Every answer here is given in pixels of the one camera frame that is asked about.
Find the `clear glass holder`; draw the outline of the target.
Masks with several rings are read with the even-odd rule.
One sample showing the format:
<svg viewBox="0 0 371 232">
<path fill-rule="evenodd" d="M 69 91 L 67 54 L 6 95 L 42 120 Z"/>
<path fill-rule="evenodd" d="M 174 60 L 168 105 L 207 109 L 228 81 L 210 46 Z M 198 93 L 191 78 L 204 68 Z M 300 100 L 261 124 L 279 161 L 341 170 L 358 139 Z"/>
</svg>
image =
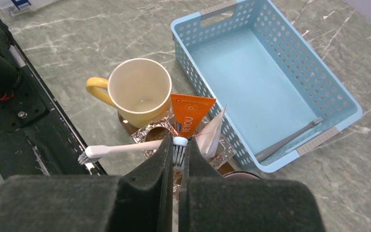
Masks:
<svg viewBox="0 0 371 232">
<path fill-rule="evenodd" d="M 167 134 L 174 132 L 174 115 L 172 109 L 169 109 L 153 119 L 147 126 L 134 131 L 130 136 L 135 143 L 142 143 L 154 140 L 161 140 Z M 221 135 L 218 142 L 217 151 L 214 157 L 209 158 L 208 162 L 221 174 L 231 167 L 227 161 L 236 154 L 235 148 L 227 141 L 224 135 Z M 173 172 L 173 198 L 179 200 L 179 191 L 181 188 L 183 173 L 177 170 Z"/>
</svg>

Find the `purple mug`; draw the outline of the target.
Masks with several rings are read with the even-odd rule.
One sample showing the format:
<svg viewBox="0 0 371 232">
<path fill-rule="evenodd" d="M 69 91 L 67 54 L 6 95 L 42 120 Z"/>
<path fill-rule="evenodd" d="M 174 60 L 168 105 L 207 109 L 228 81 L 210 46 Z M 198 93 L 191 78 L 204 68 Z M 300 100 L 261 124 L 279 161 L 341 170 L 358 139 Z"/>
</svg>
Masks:
<svg viewBox="0 0 371 232">
<path fill-rule="evenodd" d="M 246 171 L 233 171 L 229 172 L 225 175 L 223 175 L 224 178 L 229 178 L 229 179 L 261 179 L 258 175 L 251 173 L 251 172 L 246 172 Z"/>
</svg>

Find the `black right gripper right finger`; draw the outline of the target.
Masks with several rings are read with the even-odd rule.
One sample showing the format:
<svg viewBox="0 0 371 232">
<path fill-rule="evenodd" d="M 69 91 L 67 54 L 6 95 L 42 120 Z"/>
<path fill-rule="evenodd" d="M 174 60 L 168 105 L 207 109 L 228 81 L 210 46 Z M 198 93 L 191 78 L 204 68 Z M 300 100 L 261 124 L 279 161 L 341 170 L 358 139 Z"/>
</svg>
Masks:
<svg viewBox="0 0 371 232">
<path fill-rule="evenodd" d="M 226 178 L 201 155 L 195 139 L 185 150 L 179 231 L 325 231 L 316 199 L 305 184 L 255 177 Z"/>
</svg>

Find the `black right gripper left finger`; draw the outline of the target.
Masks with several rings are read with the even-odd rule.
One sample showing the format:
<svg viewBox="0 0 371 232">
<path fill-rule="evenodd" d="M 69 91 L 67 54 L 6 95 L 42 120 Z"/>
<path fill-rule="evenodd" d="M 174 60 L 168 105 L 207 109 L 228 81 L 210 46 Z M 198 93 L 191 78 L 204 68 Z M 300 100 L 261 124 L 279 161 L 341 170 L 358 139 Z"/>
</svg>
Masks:
<svg viewBox="0 0 371 232">
<path fill-rule="evenodd" d="M 170 232 L 173 137 L 124 176 L 15 175 L 0 185 L 0 232 Z"/>
</svg>

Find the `white toothpaste tube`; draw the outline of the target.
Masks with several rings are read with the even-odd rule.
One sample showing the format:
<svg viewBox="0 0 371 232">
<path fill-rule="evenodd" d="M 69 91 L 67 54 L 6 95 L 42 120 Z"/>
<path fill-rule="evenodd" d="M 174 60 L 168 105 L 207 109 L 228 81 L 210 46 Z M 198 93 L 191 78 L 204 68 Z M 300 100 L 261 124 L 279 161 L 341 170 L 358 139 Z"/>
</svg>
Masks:
<svg viewBox="0 0 371 232">
<path fill-rule="evenodd" d="M 195 135 L 200 153 L 206 160 L 211 159 L 216 154 L 225 111 L 226 108 Z"/>
</svg>

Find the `orange toothpaste tube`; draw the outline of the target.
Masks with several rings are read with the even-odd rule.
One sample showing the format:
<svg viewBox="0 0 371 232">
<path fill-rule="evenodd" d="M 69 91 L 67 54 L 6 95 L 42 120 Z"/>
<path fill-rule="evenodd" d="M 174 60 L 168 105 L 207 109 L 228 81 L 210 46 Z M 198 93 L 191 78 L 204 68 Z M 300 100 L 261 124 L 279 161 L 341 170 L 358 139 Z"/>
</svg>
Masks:
<svg viewBox="0 0 371 232">
<path fill-rule="evenodd" d="M 184 138 L 192 136 L 215 102 L 215 98 L 172 93 L 171 104 L 178 135 Z"/>
</svg>

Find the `yellow mug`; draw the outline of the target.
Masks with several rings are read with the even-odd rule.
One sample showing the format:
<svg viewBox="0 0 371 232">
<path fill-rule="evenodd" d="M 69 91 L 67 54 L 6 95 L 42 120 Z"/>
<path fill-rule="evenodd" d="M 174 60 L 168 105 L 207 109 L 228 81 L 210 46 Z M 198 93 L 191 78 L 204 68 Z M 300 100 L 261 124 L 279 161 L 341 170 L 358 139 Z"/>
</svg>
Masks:
<svg viewBox="0 0 371 232">
<path fill-rule="evenodd" d="M 172 79 L 160 63 L 134 58 L 115 67 L 108 79 L 89 78 L 86 90 L 116 108 L 129 124 L 142 128 L 170 108 Z"/>
</svg>

